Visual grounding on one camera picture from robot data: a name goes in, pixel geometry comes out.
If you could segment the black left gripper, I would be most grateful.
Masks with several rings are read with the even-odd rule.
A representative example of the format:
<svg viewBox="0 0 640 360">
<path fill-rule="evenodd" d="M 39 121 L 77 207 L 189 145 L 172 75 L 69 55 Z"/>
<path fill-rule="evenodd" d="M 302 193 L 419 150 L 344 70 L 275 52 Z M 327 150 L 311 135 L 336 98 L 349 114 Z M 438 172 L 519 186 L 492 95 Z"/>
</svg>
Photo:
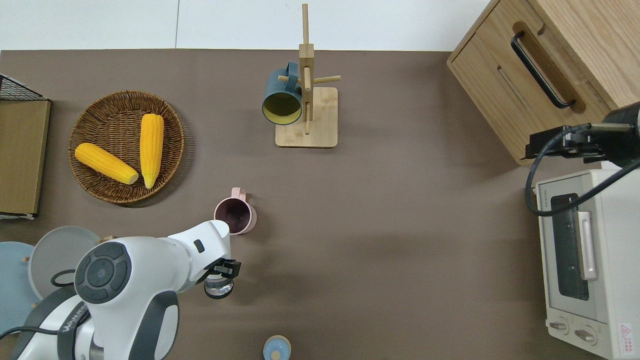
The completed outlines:
<svg viewBox="0 0 640 360">
<path fill-rule="evenodd" d="M 242 263 L 234 259 L 218 259 L 213 262 L 202 276 L 205 285 L 230 285 L 236 278 Z"/>
</svg>

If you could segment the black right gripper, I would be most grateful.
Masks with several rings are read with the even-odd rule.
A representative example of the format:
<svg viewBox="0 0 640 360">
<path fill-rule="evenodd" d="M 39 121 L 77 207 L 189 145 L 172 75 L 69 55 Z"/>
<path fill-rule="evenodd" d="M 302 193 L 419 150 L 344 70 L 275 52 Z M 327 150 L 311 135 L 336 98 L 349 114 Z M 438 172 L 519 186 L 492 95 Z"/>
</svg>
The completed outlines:
<svg viewBox="0 0 640 360">
<path fill-rule="evenodd" d="M 594 140 L 599 133 L 604 133 L 606 126 L 602 124 L 563 125 L 562 129 L 548 129 L 529 135 L 529 143 L 525 146 L 525 159 L 535 159 L 543 148 L 558 134 L 567 133 L 554 143 L 545 153 L 548 157 L 583 158 L 584 163 L 595 163 L 608 160 L 604 150 Z"/>
</svg>

